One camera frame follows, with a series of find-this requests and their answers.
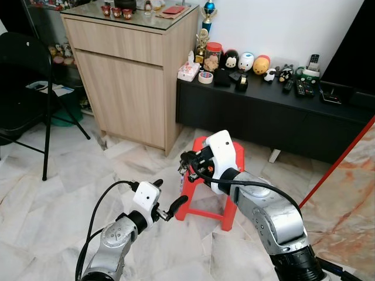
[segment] trophy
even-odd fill
[[[197,41],[198,41],[198,47],[197,52],[195,54],[195,62],[203,64],[204,60],[204,51],[206,50],[206,44],[209,41],[209,32],[207,29],[202,28],[199,32],[199,35],[197,34]]]
[[[207,29],[210,32],[211,28],[211,19],[216,16],[217,9],[215,8],[215,4],[212,2],[213,0],[208,0],[204,7],[200,7],[200,13],[204,17],[204,21],[202,22],[202,28]]]

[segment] black folding chair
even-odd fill
[[[0,36],[0,73],[6,73],[9,69],[27,69],[30,71],[30,76],[33,75],[31,73],[38,73],[48,80],[47,94],[25,88],[18,83],[12,83],[10,86],[6,83],[0,84],[0,138],[43,153],[45,158],[42,180],[44,181],[47,179],[51,118],[75,124],[87,139],[90,137],[52,90],[52,57],[42,42],[18,33],[3,33]],[[73,121],[52,115],[59,106],[66,110]],[[44,151],[15,140],[42,121],[46,123]]]

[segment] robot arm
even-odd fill
[[[169,221],[187,196],[179,197],[169,211],[159,209],[162,180],[143,181],[135,189],[133,204],[128,215],[121,214],[114,223],[101,232],[100,246],[88,264],[81,281],[119,281],[124,268],[124,258],[131,244],[143,230],[149,230],[160,218]]]
[[[269,188],[251,184],[268,185],[264,179],[238,171],[236,151],[227,131],[207,138],[195,156],[189,152],[181,159],[180,172],[189,171],[189,165],[193,167],[195,173],[189,175],[190,181],[202,177],[214,192],[230,196],[253,222],[280,281],[330,280],[315,258],[296,203]],[[213,174],[208,173],[210,161]]]

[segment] red plastic stool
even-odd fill
[[[199,151],[203,148],[203,142],[207,139],[206,136],[201,136],[194,141],[193,151]],[[245,169],[245,160],[244,160],[244,148],[238,143],[233,143],[236,150],[236,164],[240,170],[243,172]],[[188,201],[182,205],[175,215],[176,219],[183,221],[186,217],[186,214],[201,215],[202,217],[213,218],[214,220],[221,221],[221,229],[224,231],[230,231],[232,229],[234,216],[236,215],[237,206],[230,201],[230,197],[227,197],[227,202],[225,205],[224,215],[219,215],[203,210],[190,209],[190,204],[194,196],[195,188],[198,184],[203,183],[203,179],[197,179],[194,183],[188,181],[188,175],[185,174],[183,179],[183,189],[181,195],[187,195],[189,197]]]

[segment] wire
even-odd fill
[[[107,193],[113,187],[115,187],[116,185],[118,185],[120,183],[129,184],[131,186],[132,190],[137,189],[137,187],[139,185],[139,183],[137,183],[137,182],[127,181],[127,180],[116,181],[115,183],[113,183],[112,185],[110,185],[109,188],[107,188],[106,191],[103,192],[103,194],[99,198],[98,202],[95,205],[93,214],[91,215],[90,225],[88,226],[86,243],[85,243],[86,248],[85,248],[85,250],[84,250],[84,248],[82,248],[82,250],[80,252],[80,256],[79,256],[78,261],[77,261],[77,266],[76,266],[76,281],[80,281],[81,280],[83,263],[84,263],[84,258],[86,257],[88,243],[94,238],[95,235],[97,235],[98,233],[101,232],[101,231],[100,232],[97,231],[97,232],[95,232],[95,234],[93,236],[91,236],[91,231],[93,230],[93,224],[94,224],[94,219],[95,219],[96,211],[98,210],[98,207],[99,207],[100,203],[102,202],[103,198],[107,195]]]
[[[81,274],[82,274],[82,269],[83,269],[83,263],[84,263],[84,259],[86,257],[86,253],[87,253],[87,249],[88,249],[88,244],[90,243],[90,241],[96,236],[98,235],[99,233],[101,233],[103,231],[103,228],[98,230],[97,232],[95,232],[88,241],[86,241],[86,243],[83,245],[82,247],[82,250],[80,252],[80,255],[78,257],[78,260],[77,260],[77,266],[76,266],[76,280],[80,280],[81,279]]]
[[[287,199],[296,209],[297,211],[299,212],[299,214],[301,215],[301,218],[302,218],[302,213],[301,213],[301,210],[299,209],[299,206],[298,204],[296,203],[296,201],[293,200],[292,197],[290,197],[287,193],[281,191],[280,189],[278,189],[277,187],[274,187],[274,186],[271,186],[267,183],[259,183],[257,181],[244,181],[244,180],[219,180],[219,179],[213,179],[211,177],[208,177],[206,176],[205,174],[202,174],[201,172],[199,172],[198,170],[198,162],[197,162],[197,159],[192,161],[192,168],[194,170],[194,172],[199,176],[201,177],[203,180],[205,181],[208,181],[208,182],[211,182],[211,183],[223,183],[223,184],[238,184],[240,186],[260,186],[260,187],[264,187],[266,189],[269,189],[269,190],[272,190],[278,194],[280,194],[281,196],[283,196],[285,199]]]

